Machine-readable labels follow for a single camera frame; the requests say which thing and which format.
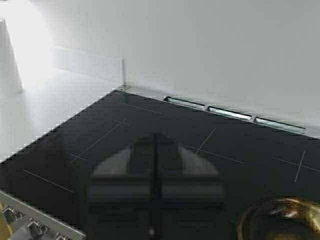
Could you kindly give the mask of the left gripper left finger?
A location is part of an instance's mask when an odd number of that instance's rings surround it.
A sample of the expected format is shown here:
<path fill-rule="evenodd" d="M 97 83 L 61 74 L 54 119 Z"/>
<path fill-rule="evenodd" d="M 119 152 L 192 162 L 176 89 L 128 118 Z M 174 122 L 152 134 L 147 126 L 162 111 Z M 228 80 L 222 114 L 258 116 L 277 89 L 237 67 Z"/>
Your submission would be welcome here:
<path fill-rule="evenodd" d="M 109 154 L 87 187 L 87 239 L 147 240 L 154 190 L 156 135 Z"/>

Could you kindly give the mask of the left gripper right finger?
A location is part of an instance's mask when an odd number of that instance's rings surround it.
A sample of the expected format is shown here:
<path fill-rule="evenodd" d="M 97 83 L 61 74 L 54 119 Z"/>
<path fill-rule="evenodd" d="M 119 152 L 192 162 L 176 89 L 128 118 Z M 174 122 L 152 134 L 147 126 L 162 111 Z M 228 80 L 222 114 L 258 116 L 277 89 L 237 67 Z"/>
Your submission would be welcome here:
<path fill-rule="evenodd" d="M 155 239 L 211 240 L 225 202 L 216 166 L 155 134 Z"/>

